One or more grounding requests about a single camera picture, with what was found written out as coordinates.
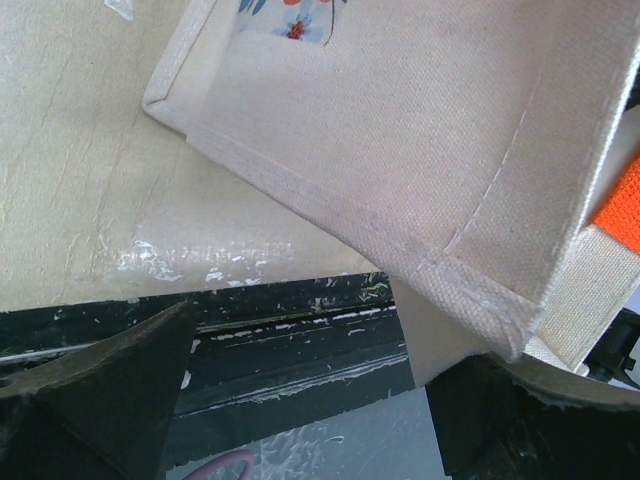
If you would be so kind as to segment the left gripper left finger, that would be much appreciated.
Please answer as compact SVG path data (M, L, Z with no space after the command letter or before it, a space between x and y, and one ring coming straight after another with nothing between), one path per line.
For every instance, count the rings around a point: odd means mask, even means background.
M182 302L3 378L2 478L156 478L195 329Z

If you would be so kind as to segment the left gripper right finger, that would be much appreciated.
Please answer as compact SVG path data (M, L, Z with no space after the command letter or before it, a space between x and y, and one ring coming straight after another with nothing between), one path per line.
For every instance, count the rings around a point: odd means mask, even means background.
M453 479L636 479L639 394L532 357L471 356L426 386Z

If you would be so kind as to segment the canvas tote bag orange handles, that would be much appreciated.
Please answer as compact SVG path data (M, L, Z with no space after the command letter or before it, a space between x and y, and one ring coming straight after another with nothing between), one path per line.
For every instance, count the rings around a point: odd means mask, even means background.
M583 375L639 284L635 1L193 1L144 111L391 280L415 382Z

